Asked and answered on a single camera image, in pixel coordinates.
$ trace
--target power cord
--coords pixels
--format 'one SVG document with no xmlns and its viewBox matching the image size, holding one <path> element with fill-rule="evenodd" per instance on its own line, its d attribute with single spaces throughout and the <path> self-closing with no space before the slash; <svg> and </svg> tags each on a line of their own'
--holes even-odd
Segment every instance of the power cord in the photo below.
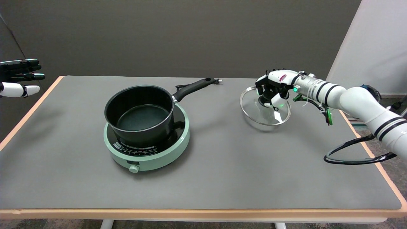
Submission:
<svg viewBox="0 0 407 229">
<path fill-rule="evenodd" d="M 336 152 L 338 152 L 341 149 L 344 149 L 348 146 L 354 145 L 356 143 L 360 143 L 360 142 L 364 142 L 364 141 L 370 141 L 373 140 L 375 138 L 375 136 L 373 134 L 364 136 L 364 137 L 360 137 L 357 139 L 352 139 L 350 141 L 347 141 L 345 143 L 343 143 L 342 145 L 339 145 L 338 147 L 336 147 L 335 149 L 329 151 L 326 156 L 324 157 L 324 161 L 330 163 L 330 164 L 338 164 L 338 165 L 366 165 L 366 164 L 372 164 L 372 163 L 377 163 L 377 162 L 382 162 L 382 161 L 386 161 L 389 159 L 392 159 L 394 157 L 396 157 L 397 155 L 392 153 L 392 152 L 388 152 L 386 154 L 374 157 L 374 158 L 366 158 L 363 160 L 359 160 L 359 161 L 353 161 L 353 160 L 339 160 L 339 159 L 333 159 L 330 156 Z"/>
<path fill-rule="evenodd" d="M 332 125 L 333 125 L 333 123 L 332 123 L 332 115 L 331 115 L 330 109 L 329 109 L 329 107 L 328 107 L 327 105 L 324 105 L 324 104 L 318 105 L 317 103 L 315 103 L 315 101 L 310 100 L 310 99 L 307 99 L 307 98 L 304 98 L 302 95 L 297 95 L 297 96 L 293 99 L 293 101 L 294 101 L 294 102 L 297 102 L 297 101 L 305 101 L 305 102 L 311 103 L 312 105 L 314 105 L 316 108 L 319 109 L 319 112 L 321 112 L 321 114 L 323 114 L 323 116 L 325 117 L 325 122 L 326 122 L 329 126 L 332 126 Z"/>
</svg>

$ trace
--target mint green induction cooker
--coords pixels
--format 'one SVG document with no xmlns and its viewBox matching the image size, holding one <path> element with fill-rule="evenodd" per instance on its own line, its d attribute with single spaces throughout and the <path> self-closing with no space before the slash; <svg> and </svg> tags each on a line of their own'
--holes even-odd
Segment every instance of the mint green induction cooker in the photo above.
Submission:
<svg viewBox="0 0 407 229">
<path fill-rule="evenodd" d="M 167 139 L 146 148 L 123 144 L 106 123 L 103 131 L 105 144 L 113 159 L 119 165 L 128 168 L 130 172 L 155 170 L 177 159 L 188 145 L 189 120 L 184 109 L 178 104 L 174 106 L 174 122 L 176 128 Z"/>
</svg>

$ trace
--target floor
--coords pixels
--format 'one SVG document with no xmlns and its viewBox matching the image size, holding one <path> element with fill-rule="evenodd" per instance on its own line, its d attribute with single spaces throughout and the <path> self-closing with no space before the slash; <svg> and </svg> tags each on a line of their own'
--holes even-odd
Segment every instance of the floor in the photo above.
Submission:
<svg viewBox="0 0 407 229">
<path fill-rule="evenodd" d="M 382 104 L 389 106 L 394 99 L 384 99 Z M 370 134 L 367 129 L 357 129 L 361 136 Z M 375 155 L 388 152 L 381 143 L 374 139 L 367 142 L 368 147 Z M 407 165 L 397 157 L 382 163 L 390 178 L 400 192 L 407 198 Z M 64 220 L 64 219 L 26 219 L 26 220 L 0 220 L 0 229 L 98 229 L 101 220 Z M 273 223 L 229 223 L 229 222 L 151 222 L 116 220 L 113 229 L 273 229 Z M 390 218 L 375 225 L 368 224 L 315 224 L 315 223 L 287 223 L 287 229 L 405 229 L 407 217 Z"/>
</svg>

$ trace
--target gray table mat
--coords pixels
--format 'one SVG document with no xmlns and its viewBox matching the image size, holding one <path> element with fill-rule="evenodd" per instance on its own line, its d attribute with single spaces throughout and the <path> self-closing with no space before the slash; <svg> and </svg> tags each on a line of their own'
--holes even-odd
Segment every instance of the gray table mat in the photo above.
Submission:
<svg viewBox="0 0 407 229">
<path fill-rule="evenodd" d="M 194 78 L 67 76 L 1 152 L 0 208 L 399 209 L 375 165 L 332 165 L 331 148 L 355 138 L 334 111 L 328 127 L 312 105 L 293 103 L 270 132 L 246 121 L 239 105 L 253 79 L 185 97 L 186 151 L 170 165 L 132 174 L 103 142 L 105 103 L 121 89 L 154 84 L 175 92 Z M 368 157 L 362 146 L 343 155 Z"/>
</svg>

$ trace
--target table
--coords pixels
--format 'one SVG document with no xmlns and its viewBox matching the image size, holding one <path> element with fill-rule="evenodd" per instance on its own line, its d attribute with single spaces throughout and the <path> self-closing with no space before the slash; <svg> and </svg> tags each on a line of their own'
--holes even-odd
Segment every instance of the table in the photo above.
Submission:
<svg viewBox="0 0 407 229">
<path fill-rule="evenodd" d="M 328 127 L 314 107 L 291 102 L 290 119 L 271 132 L 246 123 L 239 96 L 254 79 L 224 79 L 180 102 L 191 140 L 172 164 L 141 174 L 118 166 L 103 144 L 107 100 L 131 85 L 174 93 L 196 80 L 58 78 L 0 144 L 0 217 L 368 223 L 407 215 L 380 164 L 322 160 L 359 137 L 343 113 Z M 342 155 L 373 156 L 364 143 Z"/>
</svg>

